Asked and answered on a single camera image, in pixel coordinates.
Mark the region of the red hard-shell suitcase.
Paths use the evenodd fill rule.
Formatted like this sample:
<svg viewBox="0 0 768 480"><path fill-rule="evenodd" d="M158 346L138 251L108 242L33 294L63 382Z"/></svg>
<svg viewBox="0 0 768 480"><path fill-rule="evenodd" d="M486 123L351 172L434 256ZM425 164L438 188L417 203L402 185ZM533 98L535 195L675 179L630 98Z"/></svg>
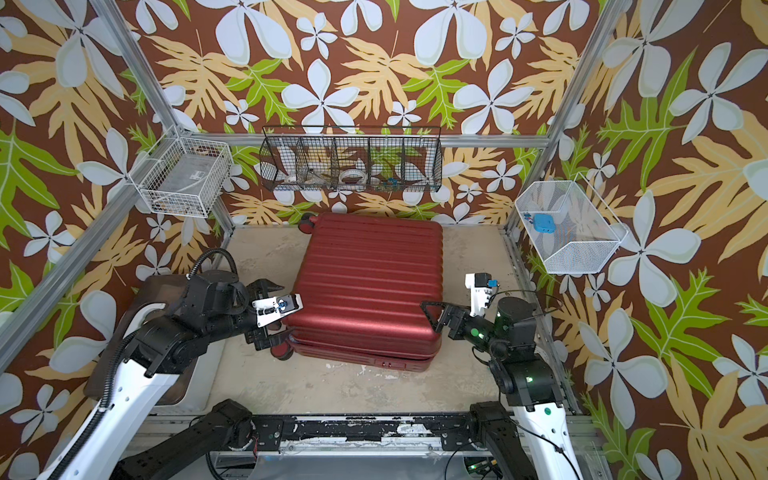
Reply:
<svg viewBox="0 0 768 480"><path fill-rule="evenodd" d="M385 369L423 372L441 347L421 305L443 298L440 224L354 214L306 214L310 240L293 285L304 307L271 349Z"/></svg>

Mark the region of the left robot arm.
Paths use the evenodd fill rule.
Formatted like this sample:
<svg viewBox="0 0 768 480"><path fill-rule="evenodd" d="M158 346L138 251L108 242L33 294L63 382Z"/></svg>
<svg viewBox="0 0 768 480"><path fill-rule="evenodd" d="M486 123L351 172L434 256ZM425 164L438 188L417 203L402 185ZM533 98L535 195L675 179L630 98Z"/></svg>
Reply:
<svg viewBox="0 0 768 480"><path fill-rule="evenodd" d="M160 397L210 344L237 335L258 350L283 343L267 327L300 311L300 295L259 279L244 285L232 255L211 249L187 274L180 298L127 334L109 361L101 398L42 479L105 479Z"/></svg>

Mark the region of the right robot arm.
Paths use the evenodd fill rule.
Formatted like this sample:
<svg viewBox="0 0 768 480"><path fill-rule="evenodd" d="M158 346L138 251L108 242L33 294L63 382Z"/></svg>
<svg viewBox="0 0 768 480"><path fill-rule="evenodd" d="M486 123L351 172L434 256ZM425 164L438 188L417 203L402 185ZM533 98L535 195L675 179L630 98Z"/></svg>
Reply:
<svg viewBox="0 0 768 480"><path fill-rule="evenodd" d="M483 306L491 303L497 305L493 320L446 302L425 301L421 309L435 332L472 345L494 379L498 399L453 413L256 415L256 451L285 452L298 443L320 451L360 445L392 454L437 448L449 458L488 455L483 465L468 464L469 473L494 472L503 479L582 478L560 386L536 351L535 306L493 294L481 300Z"/></svg>

